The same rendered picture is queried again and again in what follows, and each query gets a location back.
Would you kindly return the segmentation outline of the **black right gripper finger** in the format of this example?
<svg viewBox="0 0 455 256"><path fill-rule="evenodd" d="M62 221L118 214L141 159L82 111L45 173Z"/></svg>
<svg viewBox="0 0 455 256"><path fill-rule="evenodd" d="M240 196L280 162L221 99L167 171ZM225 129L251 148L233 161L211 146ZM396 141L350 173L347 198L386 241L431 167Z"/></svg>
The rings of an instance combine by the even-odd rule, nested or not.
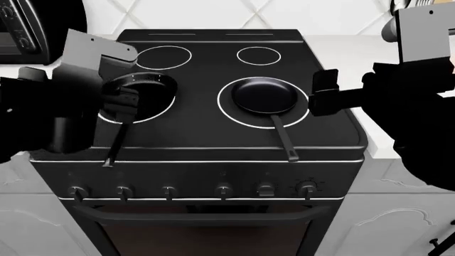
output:
<svg viewBox="0 0 455 256"><path fill-rule="evenodd" d="M315 117L329 116L349 108L362 106L364 89L323 90L309 95L309 110Z"/></svg>
<svg viewBox="0 0 455 256"><path fill-rule="evenodd" d="M312 92L339 90L338 70L320 70L313 74Z"/></svg>

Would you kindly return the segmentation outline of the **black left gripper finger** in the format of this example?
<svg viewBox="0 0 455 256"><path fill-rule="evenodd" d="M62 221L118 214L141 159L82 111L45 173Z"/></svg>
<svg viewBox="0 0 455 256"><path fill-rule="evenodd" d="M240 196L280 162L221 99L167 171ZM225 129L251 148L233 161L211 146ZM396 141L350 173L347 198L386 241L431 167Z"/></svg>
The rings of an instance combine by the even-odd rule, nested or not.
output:
<svg viewBox="0 0 455 256"><path fill-rule="evenodd" d="M104 95L102 99L105 112L137 114L138 95Z"/></svg>
<svg viewBox="0 0 455 256"><path fill-rule="evenodd" d="M135 89L131 89L130 87L118 87L116 93L117 93L117 96L123 100L138 100L139 99L139 92Z"/></svg>

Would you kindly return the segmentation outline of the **black frying pan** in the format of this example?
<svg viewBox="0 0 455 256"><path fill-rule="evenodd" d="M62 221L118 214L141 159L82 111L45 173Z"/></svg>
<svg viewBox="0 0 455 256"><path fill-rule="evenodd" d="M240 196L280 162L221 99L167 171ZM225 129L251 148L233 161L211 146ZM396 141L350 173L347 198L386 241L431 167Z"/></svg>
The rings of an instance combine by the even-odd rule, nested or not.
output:
<svg viewBox="0 0 455 256"><path fill-rule="evenodd" d="M103 85L102 95L117 95L118 87L130 87L139 92L137 113L136 115L130 115L102 110L103 117L121 124L114 142L109 149L107 159L103 163L104 167L113 166L124 139L127 136L128 129L134 123L148 121L153 117L157 117L171 106L175 99L178 85L173 78L161 73L138 72L110 80Z"/></svg>
<svg viewBox="0 0 455 256"><path fill-rule="evenodd" d="M279 135L288 162L299 160L299 155L280 118L281 114L292 110L298 102L298 94L294 87L272 78L246 78L234 82L231 98L241 110L259 116L268 116Z"/></svg>

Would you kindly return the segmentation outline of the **black toaster oven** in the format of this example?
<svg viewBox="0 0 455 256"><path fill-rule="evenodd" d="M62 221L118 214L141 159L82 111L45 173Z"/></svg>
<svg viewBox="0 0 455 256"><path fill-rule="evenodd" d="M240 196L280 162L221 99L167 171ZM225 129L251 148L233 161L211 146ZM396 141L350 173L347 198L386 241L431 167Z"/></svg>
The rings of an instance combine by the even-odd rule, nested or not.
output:
<svg viewBox="0 0 455 256"><path fill-rule="evenodd" d="M69 29L87 31L83 0L0 0L0 65L50 65Z"/></svg>

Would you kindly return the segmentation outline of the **black stove timer knob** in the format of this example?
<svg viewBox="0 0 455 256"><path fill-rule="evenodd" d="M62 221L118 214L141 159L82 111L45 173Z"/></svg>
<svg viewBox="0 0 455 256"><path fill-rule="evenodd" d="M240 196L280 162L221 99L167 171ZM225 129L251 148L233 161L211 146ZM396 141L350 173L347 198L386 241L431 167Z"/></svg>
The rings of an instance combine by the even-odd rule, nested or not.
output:
<svg viewBox="0 0 455 256"><path fill-rule="evenodd" d="M296 186L297 196L304 200L310 200L311 196L317 191L317 185L313 181L302 181Z"/></svg>

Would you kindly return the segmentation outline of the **black electric range stove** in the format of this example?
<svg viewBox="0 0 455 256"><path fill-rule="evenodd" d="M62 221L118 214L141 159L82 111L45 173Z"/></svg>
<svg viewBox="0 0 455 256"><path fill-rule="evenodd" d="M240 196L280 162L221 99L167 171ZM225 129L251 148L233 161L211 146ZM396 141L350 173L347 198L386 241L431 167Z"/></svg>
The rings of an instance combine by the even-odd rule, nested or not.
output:
<svg viewBox="0 0 455 256"><path fill-rule="evenodd" d="M108 80L156 72L178 85L171 106L134 123L111 167L104 167L120 123L97 117L90 149L60 155L32 153L31 163L101 256L316 256L363 162L366 134L349 110L314 117L308 110L313 74L322 70L296 29L126 29L117 41L136 48L130 69L101 65ZM299 155L288 162L272 120L241 110L231 98L234 82L272 78L296 90L298 102L280 115ZM313 181L310 200L296 186ZM275 196L260 198L259 183ZM232 186L220 200L215 188ZM73 186L90 195L77 202ZM135 187L123 203L118 186ZM167 201L163 186L175 186ZM99 223L75 206L108 213L297 213L330 206L308 221L263 224Z"/></svg>

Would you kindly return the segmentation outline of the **white cabinet door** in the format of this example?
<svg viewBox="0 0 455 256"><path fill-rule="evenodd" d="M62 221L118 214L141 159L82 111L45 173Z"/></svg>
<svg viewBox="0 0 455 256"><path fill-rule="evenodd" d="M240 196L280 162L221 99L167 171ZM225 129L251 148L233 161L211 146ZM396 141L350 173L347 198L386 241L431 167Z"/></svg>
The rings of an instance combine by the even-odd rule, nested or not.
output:
<svg viewBox="0 0 455 256"><path fill-rule="evenodd" d="M427 256L455 233L455 193L367 156L316 256Z"/></svg>
<svg viewBox="0 0 455 256"><path fill-rule="evenodd" d="M0 256L101 256L26 152L0 164Z"/></svg>

